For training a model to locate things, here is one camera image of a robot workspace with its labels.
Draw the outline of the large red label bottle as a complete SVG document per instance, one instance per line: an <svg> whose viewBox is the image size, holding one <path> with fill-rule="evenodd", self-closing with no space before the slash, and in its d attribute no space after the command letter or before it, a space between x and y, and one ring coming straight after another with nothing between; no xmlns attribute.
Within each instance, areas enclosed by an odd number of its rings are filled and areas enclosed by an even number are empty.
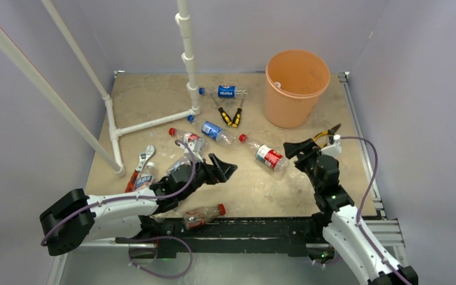
<svg viewBox="0 0 456 285"><path fill-rule="evenodd" d="M239 141L248 147L258 162L273 172L285 173L288 170L289 160L276 149L246 134L240 134Z"/></svg>

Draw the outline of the brown bottle red cap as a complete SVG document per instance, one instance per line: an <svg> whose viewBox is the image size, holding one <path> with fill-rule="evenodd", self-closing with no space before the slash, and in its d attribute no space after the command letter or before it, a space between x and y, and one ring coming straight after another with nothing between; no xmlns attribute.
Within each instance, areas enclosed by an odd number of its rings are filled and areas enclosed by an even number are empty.
<svg viewBox="0 0 456 285"><path fill-rule="evenodd" d="M217 217L224 216L226 209L223 204L209 207L199 207L187 211L183 215L183 222L186 230L195 229L206 225Z"/></svg>

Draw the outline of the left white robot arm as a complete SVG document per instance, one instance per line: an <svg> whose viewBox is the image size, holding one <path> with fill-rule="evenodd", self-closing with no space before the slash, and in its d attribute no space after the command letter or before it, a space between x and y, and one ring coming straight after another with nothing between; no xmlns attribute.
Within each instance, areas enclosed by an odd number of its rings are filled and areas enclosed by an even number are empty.
<svg viewBox="0 0 456 285"><path fill-rule="evenodd" d="M41 246L51 256L71 252L82 243L106 238L134 238L139 243L153 237L153 226L142 220L178 207L198 188L227 182L236 164L215 154L178 167L143 190L115 195L87 195L82 188L62 196L41 213L44 237Z"/></svg>

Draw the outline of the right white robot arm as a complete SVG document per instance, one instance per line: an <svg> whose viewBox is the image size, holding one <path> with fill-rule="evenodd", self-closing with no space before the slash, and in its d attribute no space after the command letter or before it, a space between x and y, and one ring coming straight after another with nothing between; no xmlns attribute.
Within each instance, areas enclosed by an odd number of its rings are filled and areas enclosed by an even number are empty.
<svg viewBox="0 0 456 285"><path fill-rule="evenodd" d="M285 156L296 157L295 167L305 173L320 209L309 233L327 241L352 270L360 284L418 284L412 266L403 266L370 231L361 210L340 184L339 162L313 139L285 142Z"/></svg>

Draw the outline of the orange plastic bin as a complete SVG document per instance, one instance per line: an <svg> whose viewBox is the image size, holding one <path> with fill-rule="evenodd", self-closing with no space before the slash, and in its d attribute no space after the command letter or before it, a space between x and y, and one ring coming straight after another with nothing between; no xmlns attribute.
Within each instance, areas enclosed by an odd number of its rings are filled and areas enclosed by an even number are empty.
<svg viewBox="0 0 456 285"><path fill-rule="evenodd" d="M301 49L275 54L266 66L265 76L264 115L280 128L305 124L331 80L325 61ZM274 82L280 82L282 89Z"/></svg>

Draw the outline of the middle Pepsi bottle blue label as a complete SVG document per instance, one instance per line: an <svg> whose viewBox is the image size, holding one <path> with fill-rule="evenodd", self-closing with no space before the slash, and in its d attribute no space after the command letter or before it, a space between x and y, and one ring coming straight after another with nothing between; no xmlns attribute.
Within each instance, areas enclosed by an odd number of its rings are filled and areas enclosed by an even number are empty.
<svg viewBox="0 0 456 285"><path fill-rule="evenodd" d="M200 131L223 147L229 148L235 141L235 136L231 132L210 121L206 121L199 116L189 115L187 121L193 125L197 131Z"/></svg>

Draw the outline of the pepsi bottle blue label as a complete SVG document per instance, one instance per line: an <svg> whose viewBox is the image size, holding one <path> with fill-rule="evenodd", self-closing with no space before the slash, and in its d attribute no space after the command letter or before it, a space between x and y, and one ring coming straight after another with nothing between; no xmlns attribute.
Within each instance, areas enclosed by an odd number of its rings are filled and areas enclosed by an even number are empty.
<svg viewBox="0 0 456 285"><path fill-rule="evenodd" d="M200 95L216 96L224 99L235 99L239 96L247 95L249 88L239 85L218 85L215 87L200 87L198 89Z"/></svg>
<svg viewBox="0 0 456 285"><path fill-rule="evenodd" d="M199 116L189 115L187 121L193 125L197 131L200 131L223 147L229 148L235 141L235 136L231 132L210 121L206 121Z"/></svg>

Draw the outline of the clear crushed water bottle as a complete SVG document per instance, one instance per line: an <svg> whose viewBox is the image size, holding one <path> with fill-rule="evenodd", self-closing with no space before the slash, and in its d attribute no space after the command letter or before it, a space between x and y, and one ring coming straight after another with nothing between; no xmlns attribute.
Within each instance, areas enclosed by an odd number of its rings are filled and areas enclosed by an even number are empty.
<svg viewBox="0 0 456 285"><path fill-rule="evenodd" d="M188 156L182 156L167 168L166 173L169 175L172 172L174 172L177 168L179 168L180 166L190 165L190 164L191 164L190 158Z"/></svg>

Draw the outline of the small red cap bottle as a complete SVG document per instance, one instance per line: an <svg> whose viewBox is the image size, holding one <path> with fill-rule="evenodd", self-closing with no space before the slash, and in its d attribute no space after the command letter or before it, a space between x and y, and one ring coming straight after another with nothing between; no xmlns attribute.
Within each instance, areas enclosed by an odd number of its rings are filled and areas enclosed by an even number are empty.
<svg viewBox="0 0 456 285"><path fill-rule="evenodd" d="M185 144L189 144L195 141L203 143L202 151L204 151L207 148L207 140L204 137L200 137L199 135L193 132L187 132L177 128L170 128L169 135L171 137L176 138L177 140L181 140Z"/></svg>

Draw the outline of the left yellow black screwdriver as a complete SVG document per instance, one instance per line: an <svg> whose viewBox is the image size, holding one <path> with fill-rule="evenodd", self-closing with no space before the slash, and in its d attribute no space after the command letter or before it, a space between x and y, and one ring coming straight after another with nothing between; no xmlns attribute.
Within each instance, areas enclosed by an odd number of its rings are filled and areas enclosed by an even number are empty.
<svg viewBox="0 0 456 285"><path fill-rule="evenodd" d="M223 122L227 126L231 126L232 125L231 117L227 114L227 112L223 109L223 107L221 107L221 105L218 103L218 101L215 99L215 97L212 94L211 94L211 98L212 98L213 102L215 103L215 105L217 106L217 110L220 113L220 116L221 116Z"/></svg>

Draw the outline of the yellow black screwdriver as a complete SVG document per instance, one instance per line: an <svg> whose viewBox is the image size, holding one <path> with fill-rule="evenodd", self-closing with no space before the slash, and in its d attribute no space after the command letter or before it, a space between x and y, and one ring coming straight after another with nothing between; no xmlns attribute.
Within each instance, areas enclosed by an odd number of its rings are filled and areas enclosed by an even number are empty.
<svg viewBox="0 0 456 285"><path fill-rule="evenodd" d="M232 127L237 128L240 125L241 118L242 118L242 110L243 110L243 104L244 104L245 98L242 98L240 101L240 105L237 108L237 111L233 117L232 120Z"/></svg>
<svg viewBox="0 0 456 285"><path fill-rule="evenodd" d="M215 105L217 106L217 110L220 113L220 116L221 116L223 122L227 126L231 126L232 125L231 117L227 114L227 112L223 109L223 107L221 107L221 105L218 103L218 101L215 99L215 97L212 94L211 94L211 98L212 98L213 102L215 103Z"/></svg>

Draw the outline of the far Pepsi bottle blue label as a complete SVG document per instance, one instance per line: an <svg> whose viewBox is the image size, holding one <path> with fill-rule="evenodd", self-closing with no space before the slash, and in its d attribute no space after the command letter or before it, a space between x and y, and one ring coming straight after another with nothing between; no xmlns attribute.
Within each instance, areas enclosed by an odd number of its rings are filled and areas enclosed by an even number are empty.
<svg viewBox="0 0 456 285"><path fill-rule="evenodd" d="M218 85L215 87L200 87L198 89L200 95L216 96L224 99L235 99L239 96L247 95L249 88L239 85Z"/></svg>

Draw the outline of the yellow handled pliers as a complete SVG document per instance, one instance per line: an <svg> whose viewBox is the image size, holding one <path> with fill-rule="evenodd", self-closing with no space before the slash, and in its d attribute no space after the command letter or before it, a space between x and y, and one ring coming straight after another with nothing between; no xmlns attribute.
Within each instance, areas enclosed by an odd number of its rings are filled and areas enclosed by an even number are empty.
<svg viewBox="0 0 456 285"><path fill-rule="evenodd" d="M321 148L324 148L328 145L328 143L332 140L332 137L335 135L335 133L341 128L342 124L339 123L337 125L335 125L334 127L324 131L324 132L320 132L319 134L316 134L314 137L313 137L313 141L318 145L320 146ZM325 142L324 143L319 143L319 140L321 138L325 138Z"/></svg>

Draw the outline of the red handled adjustable wrench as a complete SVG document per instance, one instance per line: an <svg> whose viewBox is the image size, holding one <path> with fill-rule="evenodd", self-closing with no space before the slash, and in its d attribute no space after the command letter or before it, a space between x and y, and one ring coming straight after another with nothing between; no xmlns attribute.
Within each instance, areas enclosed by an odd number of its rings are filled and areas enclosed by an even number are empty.
<svg viewBox="0 0 456 285"><path fill-rule="evenodd" d="M153 145L148 145L148 146L146 146L145 151L138 155L138 164L137 164L129 182L127 183L127 186L125 188L125 193L132 192L135 189L135 184L136 184L140 171L143 170L145 164L154 155L155 151L156 150Z"/></svg>

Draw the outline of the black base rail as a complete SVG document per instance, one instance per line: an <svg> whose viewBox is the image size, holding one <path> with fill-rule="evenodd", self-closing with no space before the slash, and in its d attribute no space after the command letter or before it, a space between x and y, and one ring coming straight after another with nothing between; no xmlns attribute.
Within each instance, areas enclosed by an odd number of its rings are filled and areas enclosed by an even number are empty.
<svg viewBox="0 0 456 285"><path fill-rule="evenodd" d="M213 254L286 254L305 257L316 244L327 245L312 217L219 217L196 229L186 230L180 218L158 223L142 220L145 238L173 236L158 242L160 258L180 252Z"/></svg>

